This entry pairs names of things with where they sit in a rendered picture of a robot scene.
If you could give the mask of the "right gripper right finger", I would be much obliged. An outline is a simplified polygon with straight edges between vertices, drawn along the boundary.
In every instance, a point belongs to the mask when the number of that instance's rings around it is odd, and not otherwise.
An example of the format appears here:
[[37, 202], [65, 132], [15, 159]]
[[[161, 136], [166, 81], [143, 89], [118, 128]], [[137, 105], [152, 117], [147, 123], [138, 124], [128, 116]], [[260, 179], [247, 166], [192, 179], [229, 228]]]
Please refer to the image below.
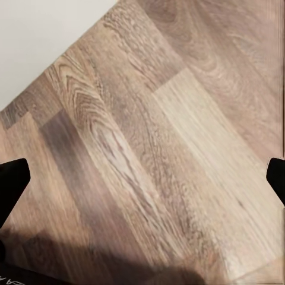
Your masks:
[[285, 205], [285, 160], [272, 158], [268, 165], [266, 178]]

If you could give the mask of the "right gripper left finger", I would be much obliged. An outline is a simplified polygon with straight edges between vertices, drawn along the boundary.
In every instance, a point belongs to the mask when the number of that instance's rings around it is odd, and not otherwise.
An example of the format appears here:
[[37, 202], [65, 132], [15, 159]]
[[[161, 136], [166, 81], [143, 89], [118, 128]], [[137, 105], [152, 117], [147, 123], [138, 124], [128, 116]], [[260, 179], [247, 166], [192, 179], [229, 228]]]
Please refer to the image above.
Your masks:
[[25, 158], [0, 164], [0, 229], [31, 180]]

